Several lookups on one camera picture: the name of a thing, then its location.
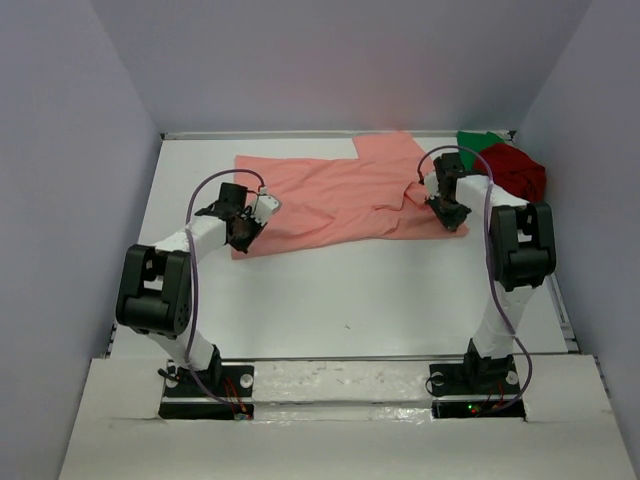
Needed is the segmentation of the red t shirt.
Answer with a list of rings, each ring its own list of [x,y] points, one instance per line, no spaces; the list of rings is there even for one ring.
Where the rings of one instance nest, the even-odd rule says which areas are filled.
[[[506,192],[531,203],[544,199],[547,183],[545,168],[523,151],[498,143],[483,149],[480,155],[489,165],[494,183]]]

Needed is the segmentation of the white foam front panel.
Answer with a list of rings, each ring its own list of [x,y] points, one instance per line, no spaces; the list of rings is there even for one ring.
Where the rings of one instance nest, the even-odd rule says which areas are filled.
[[[631,479],[594,360],[542,356],[523,418],[436,419],[426,362],[255,366],[255,416],[164,420],[163,358],[91,363],[65,479]]]

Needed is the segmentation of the pink t shirt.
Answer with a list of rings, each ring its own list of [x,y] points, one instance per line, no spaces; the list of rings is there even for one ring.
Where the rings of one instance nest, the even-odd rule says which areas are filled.
[[[447,231],[426,205],[416,170],[430,172],[424,150],[405,132],[354,138],[354,159],[263,158],[239,155],[237,183],[264,181],[281,203],[247,253],[234,260],[367,239],[432,240],[463,237]]]

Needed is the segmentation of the aluminium back table rail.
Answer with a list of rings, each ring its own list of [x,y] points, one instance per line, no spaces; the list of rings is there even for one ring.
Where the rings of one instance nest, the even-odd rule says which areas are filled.
[[[503,140],[511,141],[516,130],[492,130]],[[267,140],[267,139],[331,139],[354,136],[393,133],[391,130],[289,130],[289,131],[246,131],[246,132],[164,132],[162,140]],[[457,130],[407,130],[414,137],[440,138],[456,137]]]

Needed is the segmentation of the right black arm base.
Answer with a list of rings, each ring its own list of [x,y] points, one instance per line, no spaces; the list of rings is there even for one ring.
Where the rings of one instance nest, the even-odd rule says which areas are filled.
[[[463,376],[461,363],[429,366],[425,390],[431,396],[432,417],[437,420],[477,418],[526,418],[522,399],[511,401],[520,392],[514,366],[496,379],[472,385]]]

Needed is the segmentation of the green t shirt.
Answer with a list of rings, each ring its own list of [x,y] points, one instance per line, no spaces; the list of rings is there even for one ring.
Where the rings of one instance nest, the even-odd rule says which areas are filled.
[[[465,147],[478,153],[495,144],[504,142],[501,136],[493,132],[474,133],[458,131],[456,134],[456,140],[459,147]],[[476,157],[472,153],[462,150],[460,152],[460,158],[466,170],[471,170],[473,168]]]

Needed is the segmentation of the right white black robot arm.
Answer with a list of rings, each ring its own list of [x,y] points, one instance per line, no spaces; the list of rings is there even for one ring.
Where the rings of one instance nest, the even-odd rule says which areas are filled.
[[[502,388],[514,400],[530,381],[520,380],[514,350],[526,348],[518,337],[525,307],[556,268],[551,207],[529,202],[498,186],[487,160],[476,158],[481,172],[465,169],[464,148],[445,145],[430,150],[433,172],[420,172],[425,199],[450,233],[475,213],[482,221],[489,299],[476,333],[459,363],[433,364],[426,382],[435,398],[491,395]]]

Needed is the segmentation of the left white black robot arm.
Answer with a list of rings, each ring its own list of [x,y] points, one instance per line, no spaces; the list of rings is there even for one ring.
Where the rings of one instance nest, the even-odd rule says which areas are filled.
[[[153,245],[128,248],[116,302],[118,324],[160,346],[195,392],[209,395],[221,383],[219,349],[198,331],[198,263],[223,248],[246,254],[281,202],[260,188],[222,183],[212,204],[190,206],[184,227]]]

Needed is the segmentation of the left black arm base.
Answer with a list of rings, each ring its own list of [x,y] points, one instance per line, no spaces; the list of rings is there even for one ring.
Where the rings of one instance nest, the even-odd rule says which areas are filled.
[[[217,384],[199,372],[200,381],[172,361],[157,374],[163,380],[158,415],[165,420],[243,421],[254,418],[254,366],[223,363]]]

